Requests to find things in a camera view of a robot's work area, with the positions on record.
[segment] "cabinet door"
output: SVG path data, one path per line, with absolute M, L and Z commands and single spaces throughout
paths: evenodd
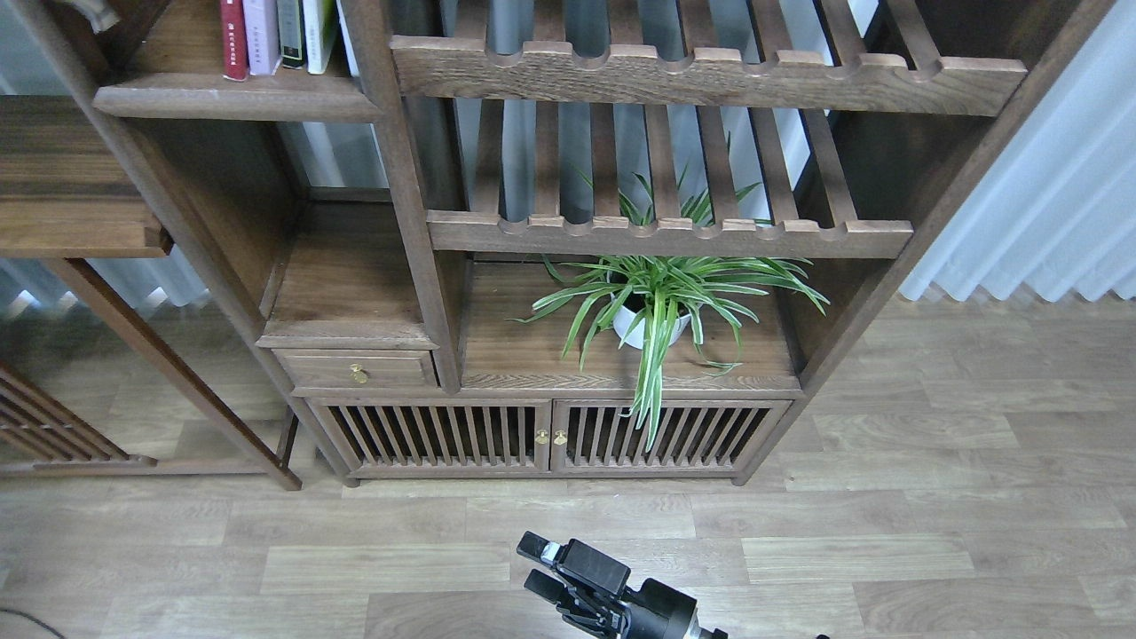
M 310 399 L 357 479 L 538 475 L 550 401 Z
M 620 401 L 557 401 L 550 468 L 562 474 L 733 476 L 790 401 L 663 401 L 654 445 Z

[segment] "brass door knob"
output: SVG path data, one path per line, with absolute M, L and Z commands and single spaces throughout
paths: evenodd
M 361 364 L 352 364 L 351 379 L 354 380 L 356 383 L 365 384 L 370 377 L 367 375 L 367 372 L 362 370 Z

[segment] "spider plant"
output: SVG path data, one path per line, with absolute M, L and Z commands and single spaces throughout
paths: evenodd
M 623 192 L 619 193 L 620 211 L 633 224 L 648 224 L 654 218 L 653 193 L 646 179 L 636 174 L 652 205 L 640 210 Z M 686 171 L 679 179 L 685 179 Z M 755 189 L 760 182 L 737 191 L 738 200 Z M 687 198 L 680 213 L 695 224 L 712 219 L 707 190 Z M 801 264 L 768 257 L 654 257 L 608 255 L 595 263 L 569 263 L 579 274 L 567 277 L 544 260 L 549 274 L 565 288 L 533 304 L 533 316 L 518 322 L 529 323 L 546 317 L 573 300 L 579 302 L 568 329 L 563 350 L 566 357 L 583 332 L 579 367 L 583 371 L 592 340 L 601 331 L 612 329 L 616 315 L 628 306 L 635 313 L 619 347 L 627 334 L 643 327 L 643 349 L 635 381 L 635 396 L 625 417 L 632 417 L 636 429 L 648 429 L 645 448 L 654 446 L 662 416 L 662 365 L 670 348 L 671 335 L 680 318 L 691 317 L 692 340 L 698 354 L 717 374 L 732 371 L 740 362 L 712 362 L 702 352 L 704 317 L 720 317 L 733 331 L 738 357 L 742 349 L 742 321 L 759 322 L 758 315 L 734 297 L 766 296 L 768 288 L 782 288 L 804 294 L 821 312 L 828 300 L 804 283 L 808 275 Z

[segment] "white book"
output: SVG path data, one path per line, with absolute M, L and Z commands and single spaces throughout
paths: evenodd
M 332 47 L 340 35 L 335 0 L 303 0 L 303 35 L 308 49 L 308 73 L 327 70 Z
M 272 75 L 281 64 L 276 0 L 243 0 L 244 34 L 249 42 L 249 73 Z

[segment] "drawer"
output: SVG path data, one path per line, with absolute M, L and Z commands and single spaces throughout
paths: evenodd
M 276 349 L 300 389 L 437 387 L 428 350 Z

